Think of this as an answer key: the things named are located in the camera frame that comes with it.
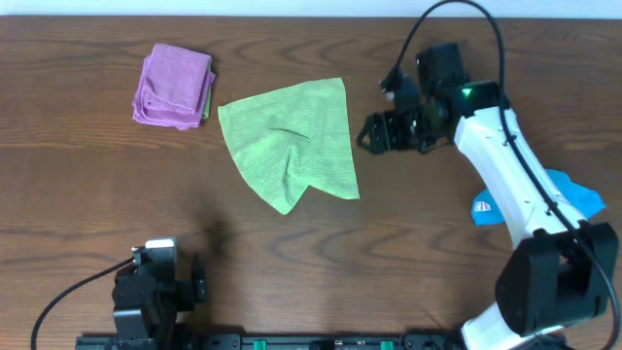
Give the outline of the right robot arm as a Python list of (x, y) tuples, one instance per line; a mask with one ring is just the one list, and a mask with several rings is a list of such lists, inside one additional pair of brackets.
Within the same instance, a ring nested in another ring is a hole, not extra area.
[(370, 115), (358, 144), (376, 155), (428, 153), (446, 138), (484, 181), (513, 244), (494, 303), (461, 326), (457, 345), (548, 345), (553, 332), (616, 310), (615, 231), (591, 224), (554, 184), (500, 85), (472, 81), (453, 43), (418, 53), (416, 66), (416, 77), (395, 66), (381, 82), (394, 108)]

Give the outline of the light green microfiber cloth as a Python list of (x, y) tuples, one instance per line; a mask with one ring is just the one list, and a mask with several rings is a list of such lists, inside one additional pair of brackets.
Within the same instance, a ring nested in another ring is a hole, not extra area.
[(308, 81), (218, 108), (231, 157), (248, 186), (282, 215), (307, 188), (360, 197), (340, 78)]

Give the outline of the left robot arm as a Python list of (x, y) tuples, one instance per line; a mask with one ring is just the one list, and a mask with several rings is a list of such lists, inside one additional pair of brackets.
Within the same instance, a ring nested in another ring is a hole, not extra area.
[(200, 349), (201, 340), (177, 316), (207, 298), (202, 261), (193, 257), (190, 278), (176, 278), (176, 250), (143, 249), (132, 266), (120, 270), (112, 291), (117, 329), (113, 348), (119, 350)]

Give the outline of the crumpled blue cloth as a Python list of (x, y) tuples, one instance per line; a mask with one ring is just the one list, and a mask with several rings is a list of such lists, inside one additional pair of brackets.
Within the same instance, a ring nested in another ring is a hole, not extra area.
[[(562, 195), (586, 218), (590, 219), (606, 209), (605, 203), (597, 192), (576, 184), (567, 173), (557, 169), (547, 169), (546, 173)], [(471, 217), (476, 226), (494, 226), (505, 223), (501, 209), (489, 190), (484, 190), (475, 197), (472, 202)]]

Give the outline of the folded green cloth under purple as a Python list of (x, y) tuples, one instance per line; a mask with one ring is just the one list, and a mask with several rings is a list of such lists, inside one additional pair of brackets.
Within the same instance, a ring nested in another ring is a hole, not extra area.
[(205, 104), (204, 104), (203, 113), (202, 113), (202, 117), (201, 117), (201, 119), (203, 119), (203, 120), (207, 120), (209, 118), (210, 109), (211, 109), (212, 85), (213, 85), (213, 82), (214, 82), (215, 77), (216, 77), (216, 75), (212, 71), (212, 64), (208, 65), (207, 73), (208, 73), (208, 75), (207, 75), (207, 91), (206, 91), (206, 94), (205, 94)]

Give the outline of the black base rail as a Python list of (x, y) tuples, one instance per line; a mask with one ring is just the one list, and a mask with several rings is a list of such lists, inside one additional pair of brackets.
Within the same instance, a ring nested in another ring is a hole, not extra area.
[(407, 333), (399, 336), (289, 336), (235, 333), (180, 335), (170, 345), (154, 340), (121, 340), (106, 336), (80, 336), (75, 350), (459, 350), (461, 341), (442, 333)]

